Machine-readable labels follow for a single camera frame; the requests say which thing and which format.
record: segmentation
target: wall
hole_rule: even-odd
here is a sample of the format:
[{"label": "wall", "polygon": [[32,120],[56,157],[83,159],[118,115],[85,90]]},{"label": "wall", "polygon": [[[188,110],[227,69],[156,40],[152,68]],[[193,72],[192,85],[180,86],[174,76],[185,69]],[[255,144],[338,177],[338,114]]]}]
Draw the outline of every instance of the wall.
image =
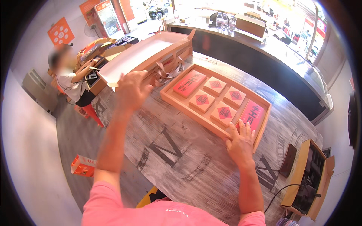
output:
[{"label": "wall", "polygon": [[345,60],[346,55],[340,37],[334,26],[329,23],[326,38],[313,64],[321,71],[328,89],[337,79]]},{"label": "wall", "polygon": [[60,161],[55,118],[33,101],[11,71],[5,84],[1,115],[10,176],[34,223],[80,225],[82,213]]},{"label": "wall", "polygon": [[318,132],[323,136],[323,148],[332,148],[331,155],[335,156],[335,167],[316,222],[309,217],[302,217],[300,220],[302,226],[325,224],[337,206],[349,178],[354,153],[352,147],[349,146],[347,123],[349,94],[352,93],[352,87],[349,83],[351,76],[351,68],[346,60],[341,73],[329,90],[334,104],[334,111],[316,126]]},{"label": "wall", "polygon": [[10,65],[20,84],[31,68],[35,68],[47,84],[52,81],[47,70],[48,54],[54,45],[47,31],[62,17],[65,17],[75,36],[71,41],[75,51],[83,49],[98,38],[88,37],[84,33],[86,21],[79,9],[79,5],[83,2],[85,0],[48,0],[39,10],[22,36]]}]

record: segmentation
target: gift bag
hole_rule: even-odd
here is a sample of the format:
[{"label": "gift bag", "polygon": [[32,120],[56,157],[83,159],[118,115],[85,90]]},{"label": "gift bag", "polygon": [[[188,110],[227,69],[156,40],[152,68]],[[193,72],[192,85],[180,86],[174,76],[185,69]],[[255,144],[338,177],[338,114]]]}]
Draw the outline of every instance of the gift bag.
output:
[{"label": "gift bag", "polygon": [[96,160],[77,155],[70,165],[72,174],[78,174],[81,176],[93,177],[94,168],[96,167]]}]

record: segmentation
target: wooden tray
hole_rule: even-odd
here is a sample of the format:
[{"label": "wooden tray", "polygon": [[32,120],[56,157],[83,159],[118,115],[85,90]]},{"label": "wooden tray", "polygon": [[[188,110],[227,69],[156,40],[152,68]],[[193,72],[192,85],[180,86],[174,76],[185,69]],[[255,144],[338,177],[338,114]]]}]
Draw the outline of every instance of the wooden tray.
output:
[{"label": "wooden tray", "polygon": [[[173,87],[179,83],[186,75],[188,75],[192,70],[196,70],[204,75],[206,75],[206,80],[204,80],[197,89],[195,89],[188,98],[184,98],[181,95],[177,94],[175,91],[173,91]],[[220,81],[223,81],[226,83],[225,88],[220,93],[219,96],[216,96],[215,94],[209,92],[207,89],[204,89],[204,84],[211,78],[217,78]],[[241,106],[237,108],[235,105],[230,105],[228,102],[225,102],[223,100],[223,97],[225,96],[226,92],[230,87],[237,88],[239,91],[246,94],[244,101],[242,102]],[[197,108],[195,108],[193,105],[189,105],[189,100],[195,95],[195,93],[198,90],[203,90],[207,94],[215,97],[214,102],[210,106],[210,108],[205,112],[201,112]],[[260,107],[264,109],[263,113],[260,115],[260,122],[258,124],[257,129],[255,130],[255,140],[253,145],[254,152],[256,151],[256,148],[258,147],[258,144],[262,138],[262,135],[264,133],[264,129],[266,126],[266,123],[268,122],[270,110],[272,108],[272,104],[269,103],[267,100],[259,96],[258,94],[254,93],[249,88],[243,86],[240,83],[237,83],[221,74],[218,74],[216,72],[213,72],[209,69],[206,69],[204,67],[201,67],[197,64],[192,64],[189,68],[184,70],[179,76],[177,76],[175,79],[173,79],[168,85],[166,85],[161,91],[160,95],[162,99],[168,103],[170,103],[175,108],[182,111],[184,114],[189,116],[190,118],[194,119],[216,135],[218,135],[221,138],[229,138],[231,139],[231,135],[229,134],[230,129],[223,126],[221,123],[210,117],[211,113],[214,111],[216,106],[219,104],[219,102],[226,103],[229,107],[236,110],[236,114],[231,120],[231,122],[235,125],[238,119],[241,117],[243,111],[245,110],[247,103],[249,100],[252,100],[256,104],[258,104]]]},{"label": "wooden tray", "polygon": [[185,47],[192,47],[191,39],[194,34],[195,29],[190,35],[158,32],[123,51],[102,67],[99,74],[107,83],[116,83],[121,73],[145,70],[167,55],[176,54]]}]

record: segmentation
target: orange wall sign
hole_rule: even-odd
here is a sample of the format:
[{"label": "orange wall sign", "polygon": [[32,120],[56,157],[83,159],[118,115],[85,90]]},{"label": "orange wall sign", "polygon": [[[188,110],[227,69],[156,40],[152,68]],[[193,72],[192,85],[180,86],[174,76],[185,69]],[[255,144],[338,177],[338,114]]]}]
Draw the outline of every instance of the orange wall sign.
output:
[{"label": "orange wall sign", "polygon": [[80,11],[82,12],[88,26],[91,26],[93,24],[92,22],[93,16],[91,10],[95,5],[99,4],[100,2],[101,2],[100,0],[88,0],[85,3],[79,5]]},{"label": "orange wall sign", "polygon": [[74,39],[74,35],[69,28],[69,25],[63,17],[48,31],[48,35],[54,45],[65,43],[69,44]]}]

